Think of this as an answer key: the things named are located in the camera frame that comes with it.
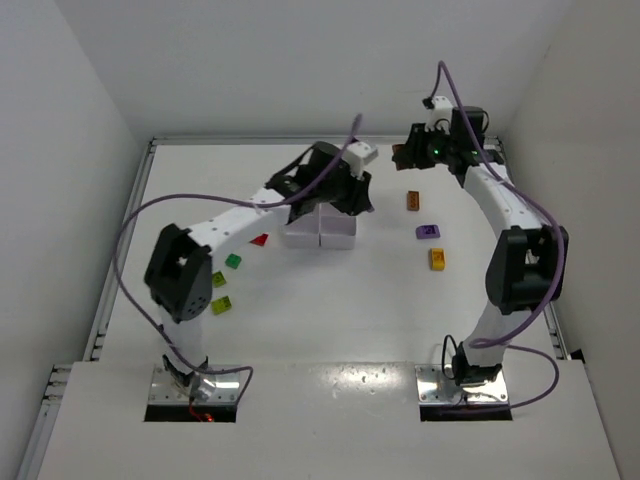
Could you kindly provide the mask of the orange lego brick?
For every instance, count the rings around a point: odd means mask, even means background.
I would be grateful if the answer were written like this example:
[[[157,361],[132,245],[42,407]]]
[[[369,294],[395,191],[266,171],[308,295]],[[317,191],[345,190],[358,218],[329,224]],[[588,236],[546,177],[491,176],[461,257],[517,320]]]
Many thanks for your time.
[[[406,208],[408,211],[417,212],[420,210],[420,192],[408,191],[406,195]]]

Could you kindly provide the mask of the purple lego brick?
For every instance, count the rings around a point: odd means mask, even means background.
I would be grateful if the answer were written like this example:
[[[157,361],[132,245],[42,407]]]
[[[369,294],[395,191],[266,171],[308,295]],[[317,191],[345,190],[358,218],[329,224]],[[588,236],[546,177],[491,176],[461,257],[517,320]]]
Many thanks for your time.
[[[437,239],[441,236],[440,229],[435,224],[420,225],[416,228],[415,234],[419,240]]]

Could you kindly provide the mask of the red arch lego brick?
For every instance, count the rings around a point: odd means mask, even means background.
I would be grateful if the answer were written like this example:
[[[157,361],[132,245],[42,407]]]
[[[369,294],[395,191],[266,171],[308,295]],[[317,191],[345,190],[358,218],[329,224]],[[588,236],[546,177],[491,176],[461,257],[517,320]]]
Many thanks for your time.
[[[267,242],[267,240],[268,240],[268,237],[269,237],[269,235],[264,233],[262,235],[259,235],[259,236],[255,237],[254,239],[252,239],[250,241],[250,243],[253,244],[253,245],[264,247],[266,242]]]

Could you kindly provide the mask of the yellow lego brick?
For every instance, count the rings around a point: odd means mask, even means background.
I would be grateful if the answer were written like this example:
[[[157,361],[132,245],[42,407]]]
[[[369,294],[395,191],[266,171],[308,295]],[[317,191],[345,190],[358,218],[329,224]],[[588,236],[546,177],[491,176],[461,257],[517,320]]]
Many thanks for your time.
[[[446,268],[446,255],[442,248],[431,248],[429,251],[430,267],[434,271],[444,271]]]

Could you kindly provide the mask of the yellow-green lego brick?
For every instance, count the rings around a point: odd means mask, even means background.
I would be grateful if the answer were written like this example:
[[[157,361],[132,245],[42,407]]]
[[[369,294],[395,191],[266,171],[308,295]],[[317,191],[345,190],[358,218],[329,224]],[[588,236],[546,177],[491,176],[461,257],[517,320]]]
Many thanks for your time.
[[[212,284],[214,288],[221,288],[226,283],[227,281],[221,271],[217,271],[212,274]]]

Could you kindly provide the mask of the green and yellow lego stack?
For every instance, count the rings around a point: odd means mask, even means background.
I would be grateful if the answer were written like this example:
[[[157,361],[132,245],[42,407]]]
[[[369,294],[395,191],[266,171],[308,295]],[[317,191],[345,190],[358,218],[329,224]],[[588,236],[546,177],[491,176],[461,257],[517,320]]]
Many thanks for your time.
[[[226,313],[232,309],[232,302],[228,296],[214,299],[211,304],[211,311],[215,316]]]

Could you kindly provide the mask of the orange half-round lego piece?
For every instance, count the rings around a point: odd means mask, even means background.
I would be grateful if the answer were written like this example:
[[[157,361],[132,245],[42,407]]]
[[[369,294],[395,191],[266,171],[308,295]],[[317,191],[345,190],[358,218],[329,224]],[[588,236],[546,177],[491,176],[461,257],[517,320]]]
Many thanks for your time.
[[[392,146],[392,161],[398,171],[406,168],[405,156],[403,153],[403,144],[394,144]]]

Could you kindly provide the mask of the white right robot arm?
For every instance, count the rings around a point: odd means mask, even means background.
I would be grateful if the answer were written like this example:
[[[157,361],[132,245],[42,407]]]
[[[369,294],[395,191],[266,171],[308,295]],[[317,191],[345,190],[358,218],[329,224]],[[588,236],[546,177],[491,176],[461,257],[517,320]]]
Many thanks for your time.
[[[485,274],[486,307],[451,364],[456,384],[481,384],[497,377],[511,341],[559,297],[569,237],[516,192],[502,155],[484,149],[484,109],[458,108],[444,96],[424,103],[429,117],[413,124],[405,144],[394,151],[396,166],[446,166],[496,237]]]

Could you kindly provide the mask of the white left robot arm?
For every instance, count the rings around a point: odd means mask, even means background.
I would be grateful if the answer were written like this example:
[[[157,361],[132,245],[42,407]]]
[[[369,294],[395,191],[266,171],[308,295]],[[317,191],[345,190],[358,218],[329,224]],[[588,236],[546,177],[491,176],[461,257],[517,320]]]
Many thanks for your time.
[[[276,230],[302,248],[321,246],[324,219],[346,221],[341,234],[353,234],[356,216],[373,209],[365,168],[377,155],[376,147],[360,140],[345,149],[318,141],[246,204],[184,229],[169,224],[161,230],[144,282],[170,341],[164,367],[179,385],[192,386],[208,366],[199,317],[212,301],[214,273],[240,247]]]

